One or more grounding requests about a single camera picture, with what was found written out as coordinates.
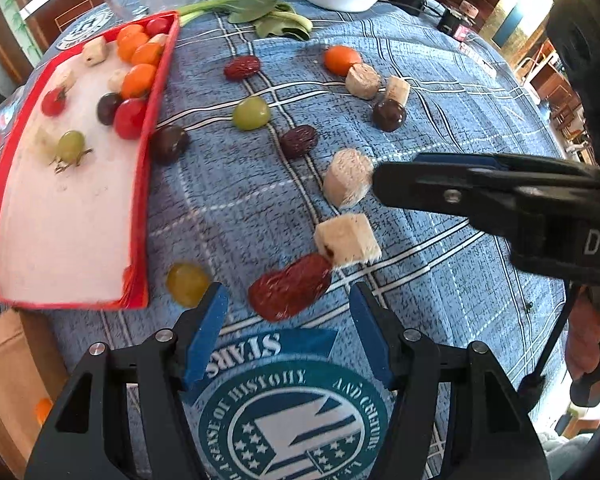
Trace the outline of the person's right hand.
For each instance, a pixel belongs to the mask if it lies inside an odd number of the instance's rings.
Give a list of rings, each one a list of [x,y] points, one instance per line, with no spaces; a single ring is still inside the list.
[[[594,372],[600,362],[600,311],[588,299],[585,287],[569,315],[565,360],[573,380]]]

